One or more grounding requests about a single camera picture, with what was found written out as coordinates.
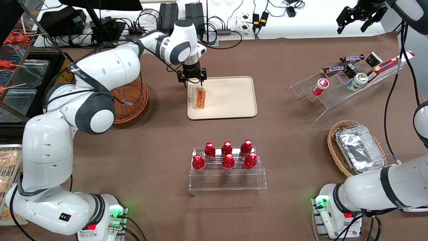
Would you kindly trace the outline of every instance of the clear acrylic stand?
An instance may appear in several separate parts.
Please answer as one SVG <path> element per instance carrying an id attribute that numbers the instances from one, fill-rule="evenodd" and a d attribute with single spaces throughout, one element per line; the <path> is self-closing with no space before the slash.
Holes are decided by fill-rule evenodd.
<path id="1" fill-rule="evenodd" d="M 265 168 L 256 147 L 253 146 L 252 151 L 257 154 L 257 165 L 252 169 L 242 169 L 245 157 L 239 156 L 240 147 L 233 147 L 235 166 L 231 170 L 223 170 L 221 147 L 216 147 L 216 157 L 205 157 L 204 149 L 194 148 L 192 157 L 200 155 L 205 160 L 205 170 L 195 170 L 190 159 L 189 191 L 193 195 L 216 190 L 257 190 L 260 193 L 267 188 Z"/>
<path id="2" fill-rule="evenodd" d="M 403 68 L 403 66 L 406 64 L 406 60 L 403 57 L 404 62 L 401 63 L 400 69 Z M 341 63 L 337 62 L 334 65 L 329 66 L 335 67 L 335 66 L 341 66 L 341 65 L 348 65 L 347 63 Z M 352 65 L 359 70 L 359 72 L 367 74 L 370 72 L 370 70 L 373 69 L 365 60 L 352 63 Z M 322 71 L 290 86 L 288 88 L 289 90 L 293 90 L 297 96 L 302 96 L 302 94 L 305 94 L 306 97 L 311 102 L 314 102 L 315 100 L 320 100 L 321 103 L 324 105 L 326 110 L 315 120 L 319 120 L 322 116 L 328 115 L 338 109 L 340 109 L 342 106 L 346 105 L 351 100 L 357 98 L 358 96 L 366 93 L 367 89 L 374 89 L 372 86 L 376 85 L 379 86 L 377 83 L 383 80 L 384 78 L 394 74 L 397 72 L 397 67 L 393 67 L 391 69 L 388 69 L 387 71 L 379 74 L 376 76 L 370 83 L 363 85 L 360 87 L 357 91 L 353 92 L 348 90 L 347 84 L 351 81 L 343 71 L 340 71 L 335 74 L 329 74 L 325 75 Z M 325 78 L 329 81 L 330 85 L 329 87 L 322 92 L 321 95 L 315 96 L 312 94 L 312 89 L 315 87 L 316 82 L 321 79 Z"/>

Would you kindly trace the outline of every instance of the foil-covered container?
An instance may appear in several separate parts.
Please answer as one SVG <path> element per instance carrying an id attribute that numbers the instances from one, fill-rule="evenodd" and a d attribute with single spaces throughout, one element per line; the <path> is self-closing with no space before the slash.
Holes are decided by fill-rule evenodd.
<path id="1" fill-rule="evenodd" d="M 382 154 L 365 125 L 338 130 L 334 137 L 351 170 L 356 174 L 385 166 Z"/>

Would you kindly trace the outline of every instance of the green led light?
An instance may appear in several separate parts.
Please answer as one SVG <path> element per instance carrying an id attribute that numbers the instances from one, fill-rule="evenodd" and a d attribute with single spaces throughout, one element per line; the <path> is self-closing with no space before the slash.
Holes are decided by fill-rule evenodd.
<path id="1" fill-rule="evenodd" d="M 117 217 L 118 215 L 121 215 L 123 213 L 123 208 L 121 205 L 111 205 L 109 208 L 109 214 L 110 216 Z"/>
<path id="2" fill-rule="evenodd" d="M 327 202 L 329 198 L 326 195 L 319 195 L 315 198 L 315 201 L 319 206 L 327 207 Z"/>

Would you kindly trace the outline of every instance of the wicker basket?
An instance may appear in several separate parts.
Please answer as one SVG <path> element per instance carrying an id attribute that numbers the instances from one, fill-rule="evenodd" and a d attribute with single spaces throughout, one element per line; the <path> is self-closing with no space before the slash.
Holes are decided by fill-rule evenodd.
<path id="1" fill-rule="evenodd" d="M 138 101 L 141 90 L 143 90 L 143 95 Z M 114 100 L 114 109 L 116 111 L 114 119 L 115 124 L 125 123 L 137 117 L 141 114 L 149 101 L 147 86 L 142 83 L 140 79 L 136 79 L 129 84 L 113 89 L 111 93 L 122 102 L 136 102 L 135 105 L 123 105 L 117 100 Z"/>
<path id="2" fill-rule="evenodd" d="M 356 175 L 351 168 L 348 165 L 348 162 L 346 161 L 345 157 L 343 156 L 342 151 L 340 150 L 339 146 L 337 145 L 336 140 L 334 139 L 334 133 L 338 130 L 353 127 L 358 125 L 358 122 L 353 120 L 342 120 L 336 123 L 330 130 L 330 133 L 328 133 L 327 136 L 327 144 L 328 149 L 330 150 L 331 156 L 333 157 L 334 162 L 339 167 L 339 169 L 347 176 L 353 176 Z M 383 153 L 382 147 L 380 146 L 380 143 L 377 141 L 376 137 L 372 136 L 374 142 L 376 143 L 377 147 L 379 148 L 380 153 L 382 154 L 383 160 L 386 165 L 386 157 L 385 153 Z"/>

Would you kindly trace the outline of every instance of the brown tabletop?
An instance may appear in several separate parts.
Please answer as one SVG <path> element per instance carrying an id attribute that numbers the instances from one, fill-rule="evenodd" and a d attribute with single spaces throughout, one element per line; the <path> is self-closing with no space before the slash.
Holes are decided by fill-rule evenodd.
<path id="1" fill-rule="evenodd" d="M 221 47 L 230 44 L 222 42 Z M 383 59 L 398 55 L 396 35 L 246 40 L 230 50 L 209 49 L 201 59 L 208 76 L 249 75 L 254 79 L 258 114 L 248 119 L 202 121 L 187 118 L 187 90 L 176 75 L 166 72 L 155 57 L 144 56 L 147 111 L 132 124 L 114 127 L 102 136 L 77 133 L 73 191 L 114 195 L 129 208 L 129 216 L 149 241 L 314 241 L 310 198 L 325 184 L 346 178 L 328 151 L 330 128 L 348 119 L 367 125 L 383 146 L 388 163 L 393 162 L 383 134 L 383 112 L 394 77 L 315 123 L 322 112 L 319 104 L 297 97 L 288 87 L 339 57 L 372 51 Z M 86 51 L 68 52 L 78 58 Z M 428 153 L 413 130 L 415 108 L 413 83 L 405 67 L 390 101 L 388 119 L 391 145 L 404 162 Z M 206 142 L 218 146 L 226 140 L 240 145 L 245 139 L 253 140 L 263 158 L 267 190 L 260 195 L 192 196 L 187 185 L 193 147 Z M 426 214 L 394 211 L 380 219 L 382 240 L 426 240 Z M 365 240 L 369 223 L 363 220 L 363 236 L 352 240 Z M 74 240 L 74 236 L 54 234 L 34 224 L 24 228 L 37 241 Z M 0 227 L 0 237 L 2 241 L 25 240 L 16 227 Z"/>

